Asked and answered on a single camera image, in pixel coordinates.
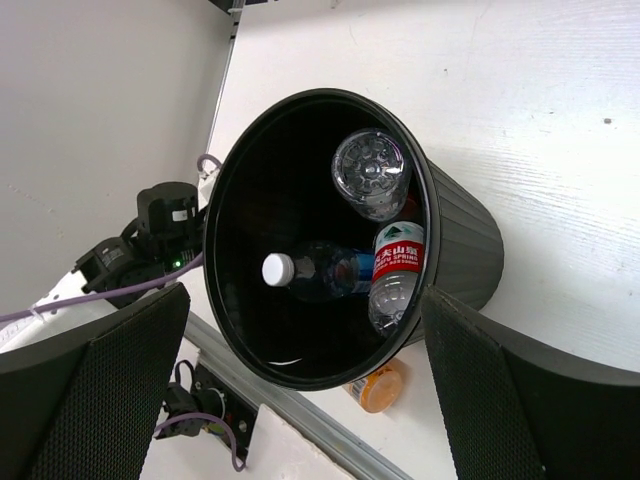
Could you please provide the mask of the red label plastic bottle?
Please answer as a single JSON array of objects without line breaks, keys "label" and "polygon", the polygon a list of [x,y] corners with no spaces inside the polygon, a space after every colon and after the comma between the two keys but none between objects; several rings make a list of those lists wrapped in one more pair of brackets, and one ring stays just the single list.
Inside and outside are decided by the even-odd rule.
[{"label": "red label plastic bottle", "polygon": [[422,271],[424,251],[424,230],[418,223],[397,220],[377,233],[368,314],[379,335],[388,338],[402,320]]}]

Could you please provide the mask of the orange juice bottle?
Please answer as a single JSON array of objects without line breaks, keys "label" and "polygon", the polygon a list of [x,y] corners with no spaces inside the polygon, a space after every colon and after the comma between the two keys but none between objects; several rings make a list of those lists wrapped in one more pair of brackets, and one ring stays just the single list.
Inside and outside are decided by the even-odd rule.
[{"label": "orange juice bottle", "polygon": [[404,389],[402,366],[392,359],[371,374],[345,384],[343,389],[364,411],[381,413],[399,398]]}]

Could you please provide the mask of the blue label Aquafina bottle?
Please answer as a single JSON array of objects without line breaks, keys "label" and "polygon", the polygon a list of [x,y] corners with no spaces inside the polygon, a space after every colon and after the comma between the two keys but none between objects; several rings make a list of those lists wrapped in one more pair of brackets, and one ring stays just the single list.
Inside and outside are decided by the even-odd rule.
[{"label": "blue label Aquafina bottle", "polygon": [[270,287],[286,288],[298,300],[323,303],[366,295],[373,276],[374,252],[331,241],[304,242],[266,256],[261,273]]}]

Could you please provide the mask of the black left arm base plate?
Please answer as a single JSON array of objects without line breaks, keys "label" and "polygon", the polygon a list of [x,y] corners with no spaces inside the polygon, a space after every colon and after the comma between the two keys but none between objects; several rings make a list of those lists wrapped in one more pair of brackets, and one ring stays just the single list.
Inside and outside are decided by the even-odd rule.
[{"label": "black left arm base plate", "polygon": [[157,426],[157,439],[207,433],[229,448],[233,467],[246,463],[258,410],[204,366],[176,363],[162,411],[166,419]]}]

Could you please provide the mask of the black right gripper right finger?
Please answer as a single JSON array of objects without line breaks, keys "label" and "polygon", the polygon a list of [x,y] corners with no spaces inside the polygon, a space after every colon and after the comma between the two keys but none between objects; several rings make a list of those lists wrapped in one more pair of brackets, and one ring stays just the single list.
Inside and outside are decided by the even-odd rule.
[{"label": "black right gripper right finger", "polygon": [[458,478],[638,478],[638,373],[551,347],[434,286],[421,314]]}]

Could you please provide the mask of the clear unlabelled plastic bottle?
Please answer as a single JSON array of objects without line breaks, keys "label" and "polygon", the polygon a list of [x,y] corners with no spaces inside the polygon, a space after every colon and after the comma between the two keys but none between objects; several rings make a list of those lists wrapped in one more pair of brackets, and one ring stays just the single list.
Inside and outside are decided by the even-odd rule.
[{"label": "clear unlabelled plastic bottle", "polygon": [[412,164],[387,131],[367,128],[340,143],[332,158],[331,174],[338,193],[359,215],[383,223],[404,206]]}]

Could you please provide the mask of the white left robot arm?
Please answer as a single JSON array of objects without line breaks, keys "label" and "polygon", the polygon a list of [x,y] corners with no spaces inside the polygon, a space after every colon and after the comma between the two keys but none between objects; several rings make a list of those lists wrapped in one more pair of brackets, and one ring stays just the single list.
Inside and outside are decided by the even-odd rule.
[{"label": "white left robot arm", "polygon": [[23,318],[1,317],[1,351],[19,349],[122,309],[202,264],[207,199],[185,182],[138,193],[122,233],[83,254]]}]

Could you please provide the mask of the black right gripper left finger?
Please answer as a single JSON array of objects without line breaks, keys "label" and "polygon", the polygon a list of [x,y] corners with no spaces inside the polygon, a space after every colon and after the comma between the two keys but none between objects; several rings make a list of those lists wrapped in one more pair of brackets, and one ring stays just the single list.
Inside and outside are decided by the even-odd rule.
[{"label": "black right gripper left finger", "polygon": [[2,478],[138,478],[189,310],[177,283],[2,354]]}]

